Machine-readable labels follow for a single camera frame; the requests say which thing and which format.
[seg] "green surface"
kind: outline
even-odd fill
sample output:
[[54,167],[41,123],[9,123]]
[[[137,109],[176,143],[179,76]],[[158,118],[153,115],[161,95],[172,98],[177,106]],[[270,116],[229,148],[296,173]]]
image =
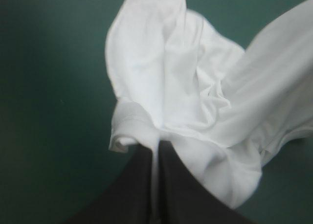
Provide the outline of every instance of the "green surface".
[[[105,36],[123,0],[0,0],[0,223],[60,223],[91,202],[131,154],[107,150],[115,98]],[[304,0],[187,0],[246,47]],[[265,167],[239,212],[260,224],[312,223],[312,139]]]

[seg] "white t-shirt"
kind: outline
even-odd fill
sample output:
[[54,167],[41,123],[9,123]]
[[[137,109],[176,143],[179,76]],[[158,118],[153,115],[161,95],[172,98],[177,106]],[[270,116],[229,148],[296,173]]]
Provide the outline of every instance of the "white t-shirt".
[[185,0],[125,0],[107,36],[118,99],[110,149],[172,142],[194,177],[231,208],[262,165],[313,135],[313,0],[267,25],[243,50]]

